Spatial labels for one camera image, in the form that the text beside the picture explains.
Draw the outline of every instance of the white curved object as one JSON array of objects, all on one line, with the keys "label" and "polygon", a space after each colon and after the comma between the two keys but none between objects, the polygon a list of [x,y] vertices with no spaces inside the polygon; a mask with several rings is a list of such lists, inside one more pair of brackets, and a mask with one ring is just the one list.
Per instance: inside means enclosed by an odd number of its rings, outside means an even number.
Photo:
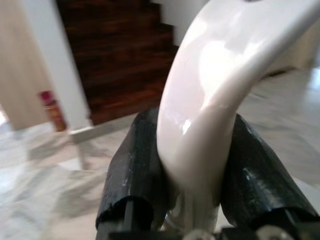
[{"label": "white curved object", "polygon": [[[200,218],[219,204],[237,108],[319,15],[320,0],[211,0],[190,26],[163,92],[157,147],[172,182],[201,208],[192,210]],[[194,221],[193,228],[208,229],[208,222]]]}]

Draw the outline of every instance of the dark wood stair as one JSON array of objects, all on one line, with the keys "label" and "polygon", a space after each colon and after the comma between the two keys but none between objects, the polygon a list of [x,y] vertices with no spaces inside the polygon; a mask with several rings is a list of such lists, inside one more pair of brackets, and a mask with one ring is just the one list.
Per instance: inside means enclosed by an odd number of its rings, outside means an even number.
[{"label": "dark wood stair", "polygon": [[97,125],[156,107],[177,52],[148,0],[56,0]]}]

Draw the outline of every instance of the red object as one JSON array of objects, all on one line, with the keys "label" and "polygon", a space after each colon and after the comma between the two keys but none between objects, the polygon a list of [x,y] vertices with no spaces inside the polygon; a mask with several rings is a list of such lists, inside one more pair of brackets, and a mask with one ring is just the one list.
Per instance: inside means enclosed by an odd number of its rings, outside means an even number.
[{"label": "red object", "polygon": [[57,132],[62,132],[66,130],[66,122],[52,92],[43,91],[39,95],[49,118],[55,126],[55,130]]}]

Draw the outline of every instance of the white pillar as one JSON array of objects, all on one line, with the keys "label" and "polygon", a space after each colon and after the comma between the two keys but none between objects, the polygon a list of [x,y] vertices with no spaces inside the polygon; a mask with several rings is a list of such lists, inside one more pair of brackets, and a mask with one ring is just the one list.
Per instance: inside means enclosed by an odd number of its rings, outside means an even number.
[{"label": "white pillar", "polygon": [[70,131],[91,127],[90,110],[54,0],[19,0]]}]

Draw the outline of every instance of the white marble floor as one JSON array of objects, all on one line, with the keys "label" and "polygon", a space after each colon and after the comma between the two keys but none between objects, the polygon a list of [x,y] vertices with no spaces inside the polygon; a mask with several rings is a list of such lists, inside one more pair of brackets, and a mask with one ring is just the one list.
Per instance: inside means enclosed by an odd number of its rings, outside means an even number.
[{"label": "white marble floor", "polygon": [[[320,69],[266,78],[239,111],[320,202]],[[0,132],[0,240],[88,240],[109,163],[128,132],[74,144],[49,123]],[[224,225],[221,219],[218,226]]]}]

